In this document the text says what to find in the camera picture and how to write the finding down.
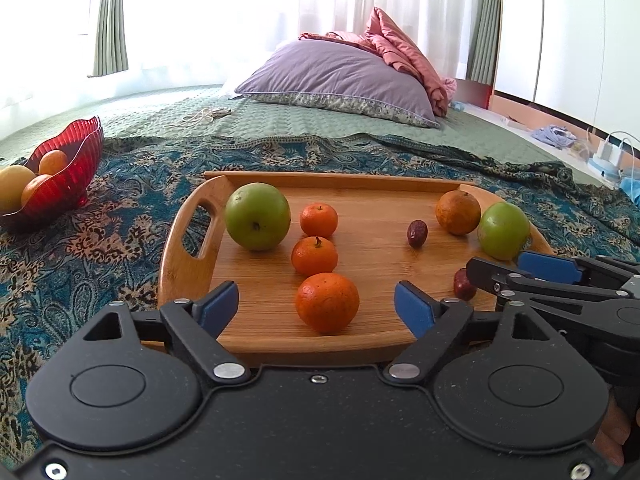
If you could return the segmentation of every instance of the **white cord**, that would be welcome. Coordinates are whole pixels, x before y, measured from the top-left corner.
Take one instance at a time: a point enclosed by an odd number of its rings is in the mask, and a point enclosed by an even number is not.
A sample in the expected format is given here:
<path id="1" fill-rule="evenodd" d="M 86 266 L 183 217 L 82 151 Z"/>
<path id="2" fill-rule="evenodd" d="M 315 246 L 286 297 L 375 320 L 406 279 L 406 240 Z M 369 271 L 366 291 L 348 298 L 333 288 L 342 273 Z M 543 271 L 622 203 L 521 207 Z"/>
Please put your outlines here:
<path id="1" fill-rule="evenodd" d="M 219 106 L 217 108 L 203 108 L 195 114 L 187 114 L 180 121 L 175 124 L 166 124 L 165 128 L 190 128 L 191 126 L 197 126 L 204 120 L 209 120 L 212 123 L 215 119 L 224 117 L 231 113 L 231 108 Z"/>
<path id="2" fill-rule="evenodd" d="M 633 202 L 634 201 L 634 170 L 636 168 L 636 149 L 633 146 L 633 144 L 631 143 L 631 140 L 635 140 L 636 142 L 640 142 L 640 140 L 636 139 L 633 135 L 631 135 L 628 132 L 624 132 L 623 130 L 618 130 L 618 131 L 615 131 L 615 132 L 611 132 L 607 136 L 607 138 L 605 139 L 605 142 L 607 142 L 609 140 L 609 137 L 612 136 L 613 134 L 625 134 L 625 137 L 622 137 L 620 139 L 620 145 L 618 146 L 622 152 L 624 152 L 624 146 L 623 145 L 624 145 L 625 141 L 627 141 L 627 140 L 629 141 L 628 145 L 631 148 L 631 155 L 632 155 L 632 160 L 631 160 L 631 190 L 629 192 L 631 196 L 629 198 L 631 199 L 631 202 Z"/>

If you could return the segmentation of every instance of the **mattress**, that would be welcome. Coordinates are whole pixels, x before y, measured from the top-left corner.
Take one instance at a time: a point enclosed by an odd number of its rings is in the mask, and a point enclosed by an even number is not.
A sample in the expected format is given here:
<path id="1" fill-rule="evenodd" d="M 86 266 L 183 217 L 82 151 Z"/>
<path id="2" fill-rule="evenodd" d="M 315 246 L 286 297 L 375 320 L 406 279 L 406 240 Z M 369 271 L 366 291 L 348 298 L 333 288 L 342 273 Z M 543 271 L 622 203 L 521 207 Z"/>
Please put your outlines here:
<path id="1" fill-rule="evenodd" d="M 0 140 L 0 166 L 31 154 L 43 140 L 60 133 L 71 121 L 98 115 L 109 137 L 185 137 L 229 136 L 255 138 L 315 134 L 321 137 L 343 137 L 367 132 L 372 135 L 392 134 L 430 144 L 454 146 L 479 156 L 490 156 L 500 162 L 530 164 L 547 161 L 550 155 L 507 129 L 464 112 L 449 109 L 441 128 L 418 128 L 407 124 L 370 117 L 286 105 L 262 104 L 249 99 L 230 100 L 219 97 L 220 86 L 180 88 L 147 92 L 115 98 L 75 108 L 56 115 Z M 203 108 L 228 107 L 231 113 L 213 121 L 203 120 L 195 126 L 179 124 Z M 596 184 L 593 177 L 574 171 L 576 182 Z"/>

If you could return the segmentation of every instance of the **metal screw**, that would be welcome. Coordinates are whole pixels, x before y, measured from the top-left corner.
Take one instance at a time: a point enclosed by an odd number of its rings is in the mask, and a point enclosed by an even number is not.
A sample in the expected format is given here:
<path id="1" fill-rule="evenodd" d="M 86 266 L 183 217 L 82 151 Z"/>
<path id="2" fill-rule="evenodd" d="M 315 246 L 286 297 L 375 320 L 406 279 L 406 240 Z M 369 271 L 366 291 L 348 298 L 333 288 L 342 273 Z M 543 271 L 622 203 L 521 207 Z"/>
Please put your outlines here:
<path id="1" fill-rule="evenodd" d="M 396 363 L 389 367 L 389 375 L 394 379 L 413 379 L 420 375 L 420 368 L 411 363 Z"/>
<path id="2" fill-rule="evenodd" d="M 219 379 L 237 379 L 246 370 L 240 363 L 222 363 L 213 368 L 213 374 Z"/>
<path id="3" fill-rule="evenodd" d="M 578 464 L 571 469 L 571 480 L 587 480 L 591 476 L 591 467 L 588 464 Z"/>
<path id="4" fill-rule="evenodd" d="M 66 469 L 62 464 L 55 462 L 47 464 L 44 468 L 44 473 L 51 480 L 63 480 L 66 478 Z"/>

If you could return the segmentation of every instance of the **finger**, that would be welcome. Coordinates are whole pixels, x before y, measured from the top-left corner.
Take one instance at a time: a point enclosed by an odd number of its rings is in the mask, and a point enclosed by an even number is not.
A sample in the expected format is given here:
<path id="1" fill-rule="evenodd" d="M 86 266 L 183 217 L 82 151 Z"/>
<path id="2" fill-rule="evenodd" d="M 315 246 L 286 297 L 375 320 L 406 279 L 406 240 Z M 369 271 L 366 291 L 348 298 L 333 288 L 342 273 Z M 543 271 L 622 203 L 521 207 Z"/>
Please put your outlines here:
<path id="1" fill-rule="evenodd" d="M 593 445 L 602 453 L 613 465 L 622 467 L 625 465 L 625 457 L 622 453 L 622 446 L 618 444 L 611 437 L 608 437 L 603 432 L 599 431 L 596 435 L 596 440 L 593 441 Z"/>
<path id="2" fill-rule="evenodd" d="M 628 418 L 616 404 L 613 395 L 609 397 L 609 407 L 600 426 L 600 431 L 615 440 L 620 446 L 626 442 L 631 433 Z"/>

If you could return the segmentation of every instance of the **green apple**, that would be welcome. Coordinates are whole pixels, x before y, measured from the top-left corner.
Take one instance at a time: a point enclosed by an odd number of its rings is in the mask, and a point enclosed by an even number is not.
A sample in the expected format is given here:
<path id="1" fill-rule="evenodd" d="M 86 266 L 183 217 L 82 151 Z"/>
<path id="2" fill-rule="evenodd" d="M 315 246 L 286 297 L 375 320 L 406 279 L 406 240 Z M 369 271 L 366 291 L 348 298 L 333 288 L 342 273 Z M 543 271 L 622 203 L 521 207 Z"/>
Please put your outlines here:
<path id="1" fill-rule="evenodd" d="M 512 260 L 529 238 L 529 219 L 518 206 L 497 202 L 487 208 L 478 225 L 482 250 L 496 260 Z"/>
<path id="2" fill-rule="evenodd" d="M 289 232 L 289 202 L 269 184 L 246 184 L 236 189 L 226 202 L 225 223 L 229 236 L 245 249 L 273 249 Z"/>

